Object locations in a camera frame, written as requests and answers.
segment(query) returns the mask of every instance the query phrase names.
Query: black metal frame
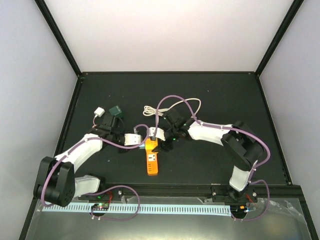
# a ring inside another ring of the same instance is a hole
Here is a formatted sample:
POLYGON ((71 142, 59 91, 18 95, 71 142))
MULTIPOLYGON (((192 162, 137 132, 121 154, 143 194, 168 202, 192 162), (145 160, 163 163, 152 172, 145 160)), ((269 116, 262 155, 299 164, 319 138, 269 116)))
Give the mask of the black metal frame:
POLYGON ((294 0, 291 4, 288 12, 286 13, 280 27, 276 31, 276 34, 274 35, 268 49, 266 50, 258 68, 255 71, 255 74, 259 77, 265 67, 267 66, 272 54, 274 54, 274 51, 276 50, 278 44, 280 43, 282 37, 285 35, 285 32, 287 31, 289 25, 291 24, 292 20, 294 19, 296 13, 298 12, 300 6, 304 0, 294 0))
MULTIPOLYGON (((82 72, 78 67, 78 64, 73 57, 62 33, 60 32, 52 14, 48 6, 46 5, 44 0, 34 0, 39 7, 44 19, 46 20, 47 24, 49 25, 53 35, 55 36, 56 40, 58 41, 60 47, 62 48, 66 58, 68 59, 70 65, 72 66, 75 74, 79 77, 82 72)), ((281 25, 279 26, 278 30, 276 31, 268 49, 266 50, 258 68, 255 71, 256 76, 260 76, 263 70, 265 69, 266 65, 268 64, 271 56, 273 55, 274 51, 276 50, 279 42, 281 41, 282 37, 284 36, 285 32, 287 31, 289 25, 291 24, 292 20, 294 19, 296 13, 298 12, 300 6, 304 0, 293 0, 288 12, 286 13, 281 25)))
POLYGON ((51 15, 51 12, 49 11, 47 4, 45 3, 44 0, 34 0, 34 1, 37 4, 38 8, 40 9, 47 24, 49 25, 53 35, 55 36, 55 39, 57 40, 57 42, 60 45, 64 55, 66 56, 71 67, 73 68, 75 75, 77 75, 77 77, 79 77, 81 75, 80 68, 78 67, 78 64, 77 64, 74 56, 72 55, 64 37, 62 36, 62 34, 58 28, 58 25, 56 24, 56 22, 54 20, 54 17, 51 15))
MULTIPOLYGON (((74 88, 74 92, 71 98, 71 102, 67 111, 67 115, 62 127, 62 131, 59 137, 59 141, 56 147, 56 151, 55 151, 55 155, 59 154, 62 152, 64 144, 65 144, 65 140, 67 137, 67 133, 68 133, 68 129, 69 129, 69 125, 76 107, 76 103, 79 97, 79 93, 81 91, 81 87, 82 87, 82 83, 84 80, 83 75, 84 74, 88 74, 88 73, 82 73, 81 70, 79 69, 66 41, 63 38, 62 33, 60 32, 53 16, 51 15, 46 3, 44 0, 34 0, 38 6, 38 8, 40 9, 41 13, 43 14, 43 17, 45 18, 47 24, 49 25, 51 31, 53 32, 56 40, 58 41, 60 47, 62 48, 62 51, 64 52, 66 58, 68 59, 70 65, 72 66, 75 74, 77 75, 78 79, 77 79, 77 83, 76 86, 74 88)), ((260 75, 263 72, 264 68, 266 67, 266 65, 268 64, 268 61, 270 60, 272 54, 274 53, 275 49, 277 48, 280 40, 282 39, 282 37, 284 36, 286 30, 288 29, 290 23, 292 22, 293 18, 295 17, 296 13, 298 12, 301 4, 303 3, 304 0, 294 0, 292 2, 291 7, 289 8, 286 16, 284 17, 280 27, 278 28, 271 44, 269 45, 266 53, 264 54, 258 68, 256 69, 256 71, 252 74, 255 74, 256 76, 256 80, 257 80, 257 84, 260 87, 261 93, 263 96, 264 92, 261 86, 261 82, 260 82, 260 75)), ((272 128, 273 128, 273 134, 274 137, 277 141, 278 147, 280 149, 280 154, 281 154, 281 158, 283 159, 282 164, 283 164, 283 174, 284 176, 287 178, 287 185, 270 185, 270 197, 272 198, 298 198, 300 201, 300 205, 302 207, 302 211, 305 217, 305 220, 307 222, 307 226, 309 229, 309 232, 311 234, 311 237, 313 240, 319 240, 317 232, 316 232, 316 228, 313 224, 309 209, 308 209, 308 205, 306 203, 306 200, 304 198, 303 192, 301 190, 300 186, 297 185, 292 185, 292 180, 289 174, 289 170, 284 158, 284 155, 281 151, 281 146, 280 146, 280 142, 276 133, 276 129, 274 126, 274 123, 272 121, 272 117, 268 108, 268 104, 266 99, 264 98, 264 103, 265 103, 265 107, 267 109, 271 124, 272 124, 272 128)), ((144 195, 148 195, 151 194, 153 196, 188 196, 188 197, 207 197, 207 196, 212 196, 212 185, 131 185, 131 187, 134 187, 138 193, 140 193, 142 196, 144 195)), ((216 188, 223 188, 223 185, 219 186, 215 186, 216 188)), ((266 189, 263 185, 261 186, 254 186, 255 191, 257 192, 259 197, 266 197, 267 196, 267 192, 266 189)), ((20 235, 20 240, 24 240, 27 236, 28 233, 28 228, 30 226, 31 223, 31 219, 36 207, 36 203, 37 200, 35 198, 32 199, 28 214, 26 216, 22 231, 21 231, 21 235, 20 235)))

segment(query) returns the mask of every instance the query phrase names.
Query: power cord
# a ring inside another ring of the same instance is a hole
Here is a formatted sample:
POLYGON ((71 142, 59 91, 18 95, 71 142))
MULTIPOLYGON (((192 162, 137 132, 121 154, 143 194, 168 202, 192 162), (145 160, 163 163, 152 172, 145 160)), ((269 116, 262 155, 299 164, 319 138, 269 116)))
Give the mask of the power cord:
MULTIPOLYGON (((186 99, 186 101, 191 101, 191 100, 195 100, 195 101, 198 101, 199 102, 199 106, 197 108, 197 110, 195 111, 195 115, 199 112, 200 108, 201 108, 201 100, 199 98, 188 98, 186 99)), ((176 102, 175 104, 173 104, 171 107, 169 108, 162 108, 162 109, 159 109, 158 110, 158 116, 163 116, 163 114, 165 112, 167 112, 169 109, 173 108, 174 106, 178 105, 178 104, 181 104, 183 103, 184 101, 178 101, 176 102)), ((150 116, 153 116, 153 115, 156 115, 156 108, 153 108, 152 106, 144 106, 144 110, 143 110, 143 115, 146 116, 146 117, 150 117, 150 116)))

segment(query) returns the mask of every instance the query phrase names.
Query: white connector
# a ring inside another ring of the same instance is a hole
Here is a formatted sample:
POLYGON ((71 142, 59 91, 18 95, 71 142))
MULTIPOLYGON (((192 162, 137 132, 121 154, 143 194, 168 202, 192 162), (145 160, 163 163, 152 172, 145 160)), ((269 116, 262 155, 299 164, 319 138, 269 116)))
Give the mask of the white connector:
POLYGON ((102 107, 98 107, 95 111, 94 111, 94 115, 101 118, 101 116, 105 113, 105 110, 102 107))

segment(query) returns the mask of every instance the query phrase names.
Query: purple cable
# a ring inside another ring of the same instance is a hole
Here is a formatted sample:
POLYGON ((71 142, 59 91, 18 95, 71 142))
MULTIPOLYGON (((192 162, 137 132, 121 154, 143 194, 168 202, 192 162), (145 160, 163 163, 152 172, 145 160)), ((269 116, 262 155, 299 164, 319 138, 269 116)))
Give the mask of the purple cable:
MULTIPOLYGON (((122 222, 122 221, 128 221, 128 220, 131 220, 133 219, 135 216, 137 216, 139 210, 140 210, 140 198, 139 198, 139 195, 138 193, 132 188, 132 187, 129 187, 129 186, 126 186, 126 185, 117 185, 117 186, 113 186, 113 187, 110 187, 106 190, 103 190, 101 192, 95 192, 95 193, 87 193, 86 195, 89 195, 89 196, 98 196, 98 195, 101 195, 101 194, 104 194, 106 192, 109 192, 113 189, 117 189, 117 188, 126 188, 126 189, 129 189, 131 190, 137 197, 137 200, 138 200, 138 207, 135 211, 135 213, 130 216, 130 217, 127 217, 127 218, 112 218, 112 217, 100 217, 101 219, 104 219, 104 220, 111 220, 111 221, 119 221, 119 222, 122 222)), ((96 216, 94 216, 94 209, 92 209, 91 211, 91 216, 94 218, 96 216)))
POLYGON ((265 187, 266 187, 266 193, 267 193, 267 202, 266 202, 266 207, 263 211, 263 213, 261 213, 259 216, 256 216, 254 218, 251 218, 251 219, 240 219, 240 218, 236 218, 232 213, 231 213, 231 216, 234 220, 239 220, 239 221, 242 221, 242 222, 251 222, 251 221, 255 221, 255 220, 258 220, 260 218, 262 218, 268 211, 268 208, 269 208, 269 205, 270 205, 270 191, 269 191, 269 187, 268 187, 268 184, 265 180, 257 180, 257 181, 253 181, 251 182, 250 184, 251 185, 255 185, 257 183, 260 183, 260 182, 263 182, 265 187))
MULTIPOLYGON (((134 131, 136 131, 136 129, 139 128, 139 127, 145 127, 145 128, 146 128, 146 136, 145 136, 145 138, 143 139, 143 141, 142 141, 140 144, 138 144, 138 145, 134 145, 134 146, 122 146, 122 145, 113 143, 112 141, 109 141, 109 140, 106 140, 106 139, 103 139, 103 138, 100 138, 100 137, 89 137, 89 138, 87 138, 87 141, 100 140, 100 141, 103 141, 103 142, 105 142, 105 143, 107 143, 107 144, 113 145, 113 146, 115 146, 115 147, 117 147, 117 148, 120 148, 120 149, 136 149, 136 148, 138 148, 140 145, 144 144, 144 143, 147 141, 148 137, 149 137, 149 127, 148 127, 147 125, 145 125, 145 124, 139 124, 139 125, 137 125, 137 126, 135 126, 135 127, 133 128, 134 131)), ((84 144, 85 142, 86 142, 85 140, 82 140, 82 141, 78 142, 76 145, 74 145, 74 146, 67 152, 67 155, 71 154, 77 147, 79 147, 80 145, 84 144)), ((48 187, 48 184, 49 184, 49 181, 50 181, 52 175, 54 174, 54 172, 55 172, 55 170, 57 169, 58 165, 67 157, 67 155, 64 155, 59 161, 57 161, 57 162, 55 163, 55 165, 52 167, 51 171, 49 172, 48 176, 47 176, 46 179, 45 179, 45 182, 44 182, 43 188, 42 188, 42 192, 41 192, 41 198, 40 198, 42 205, 45 206, 45 207, 50 207, 50 206, 53 205, 52 203, 51 203, 51 204, 46 204, 46 202, 45 202, 45 192, 46 192, 46 189, 47 189, 47 187, 48 187)))
POLYGON ((166 99, 169 99, 169 98, 176 98, 176 99, 180 99, 182 101, 185 102, 185 104, 188 106, 191 114, 192 114, 192 118, 194 118, 196 121, 197 121, 197 117, 196 115, 194 114, 194 111, 192 110, 190 104, 181 96, 178 96, 178 95, 168 95, 168 96, 165 96, 164 98, 161 99, 161 101, 158 103, 158 106, 156 107, 155 109, 155 130, 154 130, 154 134, 153 134, 153 137, 152 138, 156 138, 156 135, 157 135, 157 131, 158 131, 158 119, 159 119, 159 114, 158 114, 158 111, 159 111, 159 108, 160 108, 160 105, 163 103, 164 100, 166 99))
MULTIPOLYGON (((177 99, 180 99, 182 101, 184 101, 184 103, 187 105, 187 107, 189 108, 190 112, 191 112, 191 117, 194 119, 194 121, 196 121, 199 125, 201 125, 202 123, 197 119, 194 111, 192 110, 190 104, 181 96, 178 96, 178 95, 168 95, 168 96, 165 96, 163 99, 161 99, 161 101, 159 102, 158 106, 156 107, 156 110, 155 110, 155 131, 154 131, 154 134, 153 134, 153 138, 156 137, 156 134, 157 134, 157 130, 158 130, 158 110, 160 109, 160 106, 162 104, 162 102, 168 98, 177 98, 177 99)), ((219 124, 209 124, 209 123, 203 123, 202 124, 203 126, 205 127, 210 127, 210 128, 215 128, 215 129, 223 129, 223 130, 230 130, 230 131, 236 131, 236 132, 239 132, 239 133, 242 133, 242 134, 245 134, 247 135, 248 137, 251 137, 253 138, 254 140, 256 140, 258 143, 260 143, 266 153, 267 153, 267 156, 266 158, 260 162, 260 163, 257 163, 255 165, 255 168, 251 171, 250 173, 250 176, 249 176, 249 181, 251 180, 253 174, 254 174, 254 171, 260 167, 261 165, 265 164, 267 161, 269 161, 270 157, 271 157, 271 152, 270 152, 270 149, 269 147, 260 139, 258 138, 257 136, 253 135, 252 133, 250 132, 247 132, 247 131, 244 131, 244 130, 241 130, 241 129, 237 129, 237 128, 233 128, 233 127, 230 127, 230 126, 223 126, 223 125, 219 125, 219 124)))

